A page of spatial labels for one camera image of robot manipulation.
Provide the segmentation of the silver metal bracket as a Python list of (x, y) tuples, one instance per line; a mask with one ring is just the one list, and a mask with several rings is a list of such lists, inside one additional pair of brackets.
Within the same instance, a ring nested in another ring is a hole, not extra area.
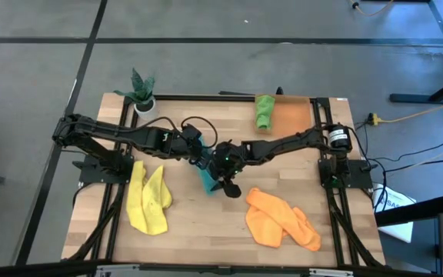
[(354, 273), (337, 269), (309, 269), (308, 277), (354, 277)]
[(137, 272), (139, 270), (139, 264), (99, 265), (96, 268), (93, 277), (112, 277), (119, 273)]

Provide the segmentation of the white printed paper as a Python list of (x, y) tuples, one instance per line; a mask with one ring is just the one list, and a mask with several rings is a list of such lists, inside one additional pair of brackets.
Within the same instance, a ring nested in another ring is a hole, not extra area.
[[(415, 199), (405, 194), (396, 192), (390, 188), (384, 189), (384, 186), (380, 183), (373, 184), (372, 201), (375, 212), (384, 212), (388, 211), (389, 209), (396, 209), (416, 203)], [(413, 231), (413, 222), (379, 227), (378, 230), (403, 242), (410, 243)]]

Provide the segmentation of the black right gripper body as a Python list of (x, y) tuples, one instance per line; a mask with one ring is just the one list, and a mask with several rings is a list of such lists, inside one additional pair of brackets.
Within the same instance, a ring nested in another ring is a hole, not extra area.
[(247, 155), (242, 145), (232, 140), (218, 143), (209, 155), (209, 175), (214, 180), (229, 178), (245, 166)]

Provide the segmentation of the translucent orange plastic basket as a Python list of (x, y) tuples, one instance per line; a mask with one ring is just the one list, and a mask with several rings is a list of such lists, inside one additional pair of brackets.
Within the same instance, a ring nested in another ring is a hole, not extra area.
[(271, 128), (257, 129), (260, 134), (284, 137), (303, 132), (312, 127), (311, 99), (304, 96), (270, 95), (275, 98), (275, 107), (271, 114)]

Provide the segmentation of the orange microfiber towel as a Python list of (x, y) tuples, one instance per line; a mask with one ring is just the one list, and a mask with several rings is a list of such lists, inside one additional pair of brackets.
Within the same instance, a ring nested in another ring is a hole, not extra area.
[(245, 198), (249, 205), (245, 216), (252, 238), (263, 246), (279, 248), (289, 235), (299, 246), (316, 252), (321, 248), (321, 236), (299, 207), (285, 200), (252, 188)]

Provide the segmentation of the teal microfiber towel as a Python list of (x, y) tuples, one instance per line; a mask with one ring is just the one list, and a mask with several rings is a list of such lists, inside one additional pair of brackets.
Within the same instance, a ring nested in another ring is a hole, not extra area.
[(210, 162), (209, 162), (208, 166), (206, 167), (206, 169), (199, 169), (199, 168), (197, 168), (197, 169), (198, 169), (198, 175), (202, 181), (202, 185), (203, 185), (203, 189), (205, 190), (205, 193), (208, 196), (211, 196), (211, 195), (215, 194), (215, 192), (210, 191), (210, 188), (212, 185), (212, 178), (209, 175), (209, 170), (213, 169), (213, 162), (212, 162), (213, 149), (206, 148), (206, 144), (205, 144), (205, 140), (204, 140), (203, 136), (202, 136), (202, 139), (203, 139), (205, 146), (203, 147), (201, 152), (209, 152), (210, 153)]

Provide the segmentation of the black diagonal brace bar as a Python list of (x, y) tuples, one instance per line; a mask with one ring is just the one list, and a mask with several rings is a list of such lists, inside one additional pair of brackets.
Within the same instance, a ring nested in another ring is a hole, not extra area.
[(431, 219), (443, 213), (443, 196), (375, 214), (378, 227)]

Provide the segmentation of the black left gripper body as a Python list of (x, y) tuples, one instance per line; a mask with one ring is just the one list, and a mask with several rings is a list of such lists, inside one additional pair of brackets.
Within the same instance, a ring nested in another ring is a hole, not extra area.
[(181, 132), (175, 130), (159, 131), (160, 159), (189, 159), (192, 156), (199, 155), (201, 150), (191, 149)]

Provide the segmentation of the potted green plant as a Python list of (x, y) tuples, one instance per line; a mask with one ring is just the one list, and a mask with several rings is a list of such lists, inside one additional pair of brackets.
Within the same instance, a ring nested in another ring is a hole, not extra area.
[(139, 118), (143, 118), (146, 121), (151, 121), (157, 118), (158, 109), (153, 94), (155, 78), (153, 76), (142, 78), (136, 69), (133, 68), (131, 82), (133, 88), (132, 92), (114, 90), (114, 93), (129, 99)]

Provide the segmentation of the yellow microfiber towel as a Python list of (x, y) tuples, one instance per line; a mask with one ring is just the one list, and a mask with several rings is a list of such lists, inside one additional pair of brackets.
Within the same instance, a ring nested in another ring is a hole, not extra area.
[(130, 225), (146, 235), (161, 235), (168, 231), (164, 210), (171, 206), (173, 198), (163, 172), (164, 166), (161, 165), (147, 178), (144, 162), (133, 164), (126, 212)]

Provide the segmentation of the black aluminium table frame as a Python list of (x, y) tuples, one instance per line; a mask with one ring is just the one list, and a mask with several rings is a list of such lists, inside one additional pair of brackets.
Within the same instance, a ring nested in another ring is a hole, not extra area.
[[(160, 116), (169, 117), (177, 126), (189, 116), (209, 120), (218, 131), (218, 141), (232, 143), (259, 139), (279, 139), (256, 133), (254, 96), (158, 95)], [(241, 197), (232, 199), (222, 190), (208, 196), (194, 166), (188, 162), (161, 160), (132, 149), (144, 161), (149, 177), (164, 166), (164, 178), (173, 195), (166, 210), (168, 232), (150, 236), (130, 226), (126, 214), (128, 185), (119, 216), (112, 262), (139, 264), (140, 269), (189, 271), (231, 275), (234, 273), (304, 274), (307, 268), (335, 268), (335, 251), (351, 265), (349, 240), (336, 220), (331, 223), (327, 195), (321, 186), (317, 149), (302, 149), (275, 157), (261, 166), (249, 166), (237, 174), (234, 183)], [(252, 187), (284, 199), (299, 207), (321, 236), (321, 248), (312, 252), (296, 244), (290, 236), (278, 249), (257, 244), (245, 223), (246, 194)], [(373, 258), (385, 264), (371, 200), (359, 189), (347, 194), (352, 228)], [(105, 184), (91, 184), (77, 196), (72, 211), (62, 258), (74, 255), (98, 223)]]

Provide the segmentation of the green microfiber towel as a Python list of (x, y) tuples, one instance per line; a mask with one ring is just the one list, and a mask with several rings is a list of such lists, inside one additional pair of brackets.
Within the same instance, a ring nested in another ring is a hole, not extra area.
[(260, 95), (255, 98), (255, 126), (257, 129), (271, 128), (271, 114), (275, 107), (275, 98)]

